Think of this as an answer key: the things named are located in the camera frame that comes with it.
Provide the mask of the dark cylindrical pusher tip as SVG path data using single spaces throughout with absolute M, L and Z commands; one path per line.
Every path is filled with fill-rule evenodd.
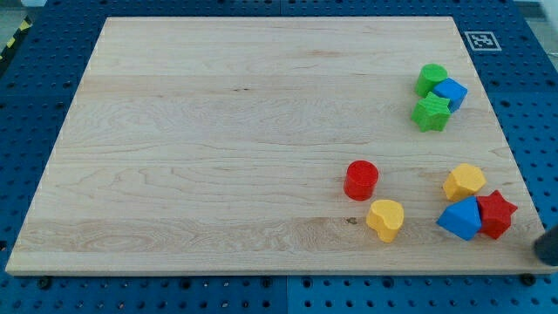
M 534 253 L 546 265 L 557 265 L 557 226 L 553 226 L 534 241 Z

